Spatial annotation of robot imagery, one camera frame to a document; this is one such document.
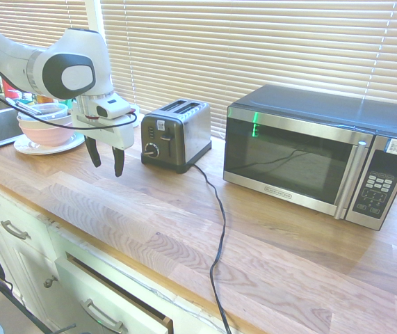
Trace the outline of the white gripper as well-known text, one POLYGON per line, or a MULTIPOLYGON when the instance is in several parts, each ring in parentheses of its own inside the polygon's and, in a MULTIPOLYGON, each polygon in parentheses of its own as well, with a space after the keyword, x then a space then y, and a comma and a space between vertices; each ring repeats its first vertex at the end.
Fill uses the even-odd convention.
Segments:
POLYGON ((72 126, 79 127, 77 131, 84 135, 88 154, 96 168, 102 164, 96 141, 112 147, 116 177, 120 177, 124 170, 124 150, 134 143, 132 123, 136 121, 136 117, 129 115, 131 106, 129 104, 125 106, 124 114, 112 119, 99 116, 87 118, 82 114, 77 103, 73 103, 71 110, 72 126))

